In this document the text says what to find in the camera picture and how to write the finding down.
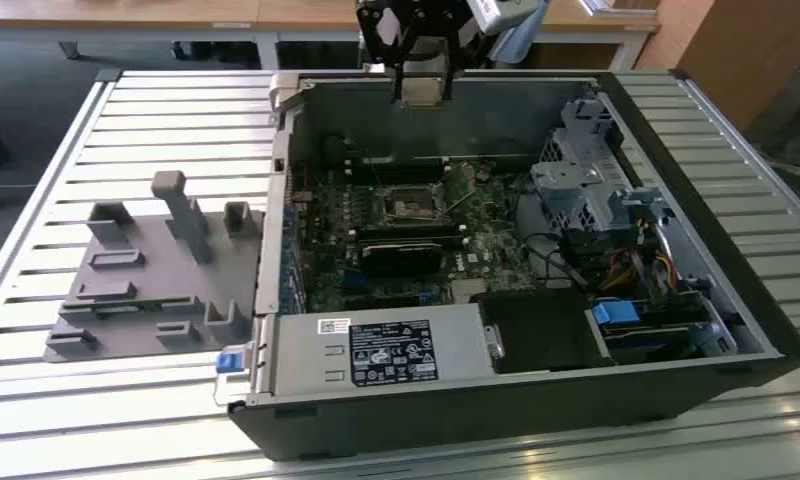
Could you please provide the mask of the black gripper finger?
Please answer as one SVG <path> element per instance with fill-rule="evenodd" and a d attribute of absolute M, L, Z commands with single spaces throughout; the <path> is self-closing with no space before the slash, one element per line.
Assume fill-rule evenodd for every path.
<path fill-rule="evenodd" d="M 441 74 L 441 101 L 446 102 L 452 99 L 453 81 L 457 72 L 465 68 L 466 51 L 460 46 L 457 37 L 446 37 L 444 39 L 444 68 Z"/>
<path fill-rule="evenodd" d="M 358 1 L 356 19 L 369 60 L 385 67 L 394 102 L 401 97 L 404 63 L 410 50 L 409 1 Z"/>

